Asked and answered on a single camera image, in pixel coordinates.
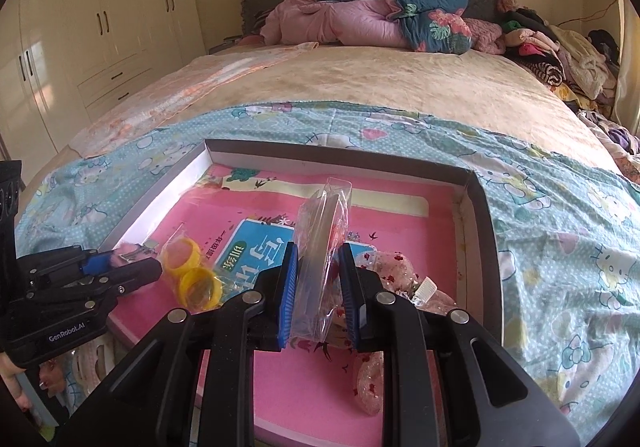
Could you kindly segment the person's left hand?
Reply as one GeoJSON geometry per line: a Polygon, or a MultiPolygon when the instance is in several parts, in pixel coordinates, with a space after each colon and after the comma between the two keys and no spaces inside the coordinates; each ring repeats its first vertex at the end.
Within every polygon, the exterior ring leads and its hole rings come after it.
{"type": "MultiPolygon", "coordinates": [[[[9,359],[6,352],[1,353],[1,378],[17,403],[21,411],[29,410],[32,407],[32,401],[24,392],[20,382],[17,381],[17,375],[23,373],[24,369],[14,365],[9,359]]],[[[47,392],[49,397],[63,391],[65,386],[64,375],[60,365],[56,360],[49,360],[43,363],[39,369],[39,389],[47,392]]]]}

